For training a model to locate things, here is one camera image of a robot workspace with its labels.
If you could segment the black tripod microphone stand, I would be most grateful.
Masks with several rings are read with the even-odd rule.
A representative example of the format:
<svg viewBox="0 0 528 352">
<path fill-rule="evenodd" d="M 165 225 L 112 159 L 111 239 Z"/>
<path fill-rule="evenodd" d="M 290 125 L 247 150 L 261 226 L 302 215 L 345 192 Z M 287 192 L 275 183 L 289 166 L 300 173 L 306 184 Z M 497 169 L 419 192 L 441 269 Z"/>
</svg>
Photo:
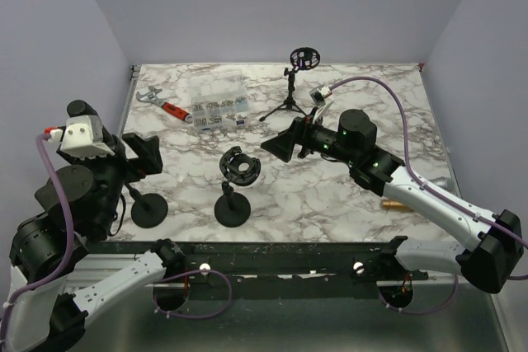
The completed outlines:
<svg viewBox="0 0 528 352">
<path fill-rule="evenodd" d="M 320 59 L 320 53 L 311 47 L 300 47 L 290 53 L 291 67 L 285 68 L 283 72 L 284 76 L 288 79 L 287 97 L 283 100 L 281 105 L 277 106 L 266 115 L 260 117 L 258 120 L 259 122 L 264 122 L 268 117 L 279 111 L 288 111 L 299 113 L 301 115 L 307 115 L 307 113 L 297 105 L 296 100 L 294 99 L 295 76 L 299 71 L 309 71 L 316 68 L 320 63 Z"/>
</svg>

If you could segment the gold microphone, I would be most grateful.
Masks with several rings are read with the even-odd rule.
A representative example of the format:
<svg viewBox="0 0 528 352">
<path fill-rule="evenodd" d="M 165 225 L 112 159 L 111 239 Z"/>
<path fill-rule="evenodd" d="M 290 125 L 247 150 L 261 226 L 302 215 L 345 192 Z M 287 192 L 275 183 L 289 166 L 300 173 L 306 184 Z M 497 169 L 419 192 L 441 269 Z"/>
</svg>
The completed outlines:
<svg viewBox="0 0 528 352">
<path fill-rule="evenodd" d="M 396 200 L 391 199 L 384 199 L 381 201 L 381 208 L 386 210 L 394 210 L 394 211 L 409 211 L 410 208 L 402 204 Z"/>
</svg>

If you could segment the silver microphone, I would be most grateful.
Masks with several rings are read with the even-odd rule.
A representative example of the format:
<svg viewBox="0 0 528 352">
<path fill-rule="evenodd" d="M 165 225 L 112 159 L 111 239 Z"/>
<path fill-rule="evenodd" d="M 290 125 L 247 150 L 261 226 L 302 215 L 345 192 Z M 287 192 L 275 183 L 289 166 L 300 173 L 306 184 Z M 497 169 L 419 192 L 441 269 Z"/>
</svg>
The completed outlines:
<svg viewBox="0 0 528 352">
<path fill-rule="evenodd" d="M 453 190 L 453 181 L 448 177 L 441 176 L 441 177 L 437 177 L 434 179 L 430 179 L 429 181 L 433 183 L 434 185 L 442 188 L 443 190 L 446 190 L 446 191 Z"/>
</svg>

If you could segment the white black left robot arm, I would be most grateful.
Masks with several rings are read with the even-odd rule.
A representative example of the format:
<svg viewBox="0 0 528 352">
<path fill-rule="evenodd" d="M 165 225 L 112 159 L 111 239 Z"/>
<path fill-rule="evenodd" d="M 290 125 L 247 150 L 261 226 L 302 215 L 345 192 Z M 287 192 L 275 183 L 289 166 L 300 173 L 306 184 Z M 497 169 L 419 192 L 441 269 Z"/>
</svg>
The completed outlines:
<svg viewBox="0 0 528 352">
<path fill-rule="evenodd" d="M 3 304 L 3 351 L 66 351 L 91 322 L 118 299 L 151 282 L 177 280 L 185 268 L 182 251 L 169 239 L 157 240 L 139 260 L 76 293 L 64 292 L 68 275 L 93 244 L 107 239 L 126 184 L 163 169 L 159 139 L 104 134 L 84 148 L 108 148 L 104 157 L 80 158 L 63 150 L 68 165 L 54 169 L 44 143 L 67 139 L 61 129 L 36 138 L 49 174 L 35 197 L 43 213 L 18 226 L 10 250 L 11 290 Z"/>
</svg>

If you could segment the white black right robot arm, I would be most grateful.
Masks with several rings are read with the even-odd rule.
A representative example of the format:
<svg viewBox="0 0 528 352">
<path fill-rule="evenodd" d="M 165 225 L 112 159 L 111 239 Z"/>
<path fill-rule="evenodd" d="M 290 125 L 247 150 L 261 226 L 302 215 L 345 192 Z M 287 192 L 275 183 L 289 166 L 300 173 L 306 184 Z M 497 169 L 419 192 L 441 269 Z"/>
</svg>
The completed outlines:
<svg viewBox="0 0 528 352">
<path fill-rule="evenodd" d="M 344 163 L 359 187 L 408 206 L 455 239 L 453 244 L 404 240 L 396 251 L 380 257 L 385 277 L 434 270 L 461 275 L 486 293 L 499 293 L 524 253 L 519 217 L 509 210 L 496 214 L 443 190 L 377 146 L 376 137 L 377 127 L 364 111 L 346 110 L 337 130 L 324 127 L 315 115 L 297 117 L 261 147 L 283 162 L 300 146 L 300 158 L 320 153 Z"/>
</svg>

